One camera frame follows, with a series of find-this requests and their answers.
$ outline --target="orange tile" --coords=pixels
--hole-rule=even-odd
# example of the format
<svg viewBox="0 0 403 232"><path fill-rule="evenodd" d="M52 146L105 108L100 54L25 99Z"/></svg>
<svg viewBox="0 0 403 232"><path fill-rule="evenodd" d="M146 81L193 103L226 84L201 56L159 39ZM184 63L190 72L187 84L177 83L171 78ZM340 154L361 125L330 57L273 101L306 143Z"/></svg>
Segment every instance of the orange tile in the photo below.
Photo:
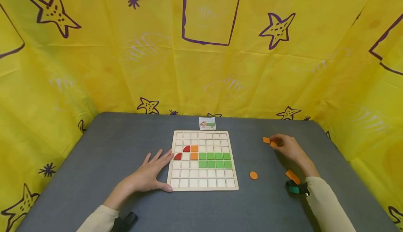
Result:
<svg viewBox="0 0 403 232"><path fill-rule="evenodd" d="M199 151L199 147L197 145L192 145L190 147L190 151L193 152L193 153L196 153L196 152Z"/></svg>
<svg viewBox="0 0 403 232"><path fill-rule="evenodd" d="M199 153L190 153L190 159L191 160L197 160L199 158L198 154Z"/></svg>

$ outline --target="table surface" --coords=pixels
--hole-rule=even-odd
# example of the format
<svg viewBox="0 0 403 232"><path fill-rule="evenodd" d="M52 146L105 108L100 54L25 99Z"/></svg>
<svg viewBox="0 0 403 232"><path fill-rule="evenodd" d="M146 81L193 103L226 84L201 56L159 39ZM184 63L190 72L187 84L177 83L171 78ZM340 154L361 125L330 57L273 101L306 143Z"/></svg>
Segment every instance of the table surface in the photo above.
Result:
<svg viewBox="0 0 403 232"><path fill-rule="evenodd" d="M397 228L349 166L320 126L313 121L216 118L228 131L238 191L134 194L120 211L139 219L132 231L320 231L304 196L289 194L287 169L301 172L262 142L263 136L294 136L332 187L361 231ZM147 152L172 145L175 130L197 130L198 117L101 113L76 144L29 214L18 227L24 231L76 231L109 195L135 171ZM258 180L249 177L256 171ZM166 182L168 166L158 179Z"/></svg>

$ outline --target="grid of squares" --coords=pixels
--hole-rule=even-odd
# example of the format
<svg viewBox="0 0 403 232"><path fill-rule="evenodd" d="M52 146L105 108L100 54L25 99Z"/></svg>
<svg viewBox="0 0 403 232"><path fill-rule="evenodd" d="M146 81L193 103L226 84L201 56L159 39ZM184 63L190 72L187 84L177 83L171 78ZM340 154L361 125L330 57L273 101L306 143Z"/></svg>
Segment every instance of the grid of squares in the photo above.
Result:
<svg viewBox="0 0 403 232"><path fill-rule="evenodd" d="M167 182L174 191L238 190L228 132L175 131Z"/></svg>

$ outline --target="green square tile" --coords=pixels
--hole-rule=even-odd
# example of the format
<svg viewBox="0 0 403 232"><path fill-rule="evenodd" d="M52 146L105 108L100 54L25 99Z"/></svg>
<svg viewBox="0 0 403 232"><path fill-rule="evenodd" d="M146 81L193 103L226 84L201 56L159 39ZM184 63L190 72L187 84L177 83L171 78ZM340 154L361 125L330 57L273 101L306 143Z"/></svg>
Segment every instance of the green square tile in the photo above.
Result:
<svg viewBox="0 0 403 232"><path fill-rule="evenodd" d="M214 160L207 161L207 168L215 168L215 161Z"/></svg>
<svg viewBox="0 0 403 232"><path fill-rule="evenodd" d="M207 161L199 160L199 168L207 168Z"/></svg>
<svg viewBox="0 0 403 232"><path fill-rule="evenodd" d="M208 160L214 160L214 153L207 153Z"/></svg>
<svg viewBox="0 0 403 232"><path fill-rule="evenodd" d="M230 153L223 153L224 160L231 160L231 154Z"/></svg>
<svg viewBox="0 0 403 232"><path fill-rule="evenodd" d="M222 160L222 153L215 153L216 160Z"/></svg>
<svg viewBox="0 0 403 232"><path fill-rule="evenodd" d="M228 161L228 160L224 161L224 167L225 167L225 168L232 168L232 163L231 163L231 161Z"/></svg>
<svg viewBox="0 0 403 232"><path fill-rule="evenodd" d="M224 161L216 160L215 161L215 166L217 168L224 168Z"/></svg>
<svg viewBox="0 0 403 232"><path fill-rule="evenodd" d="M199 160L206 160L207 159L207 153L199 153Z"/></svg>

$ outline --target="yellow curtain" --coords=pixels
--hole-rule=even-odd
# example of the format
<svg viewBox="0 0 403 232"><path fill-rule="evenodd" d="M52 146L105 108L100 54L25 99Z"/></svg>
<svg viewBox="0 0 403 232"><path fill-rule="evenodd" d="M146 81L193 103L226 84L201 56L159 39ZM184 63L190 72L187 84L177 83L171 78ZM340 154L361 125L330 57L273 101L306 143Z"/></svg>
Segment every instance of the yellow curtain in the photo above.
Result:
<svg viewBox="0 0 403 232"><path fill-rule="evenodd" d="M403 229L403 0L0 4L3 230L105 111L314 120Z"/></svg>

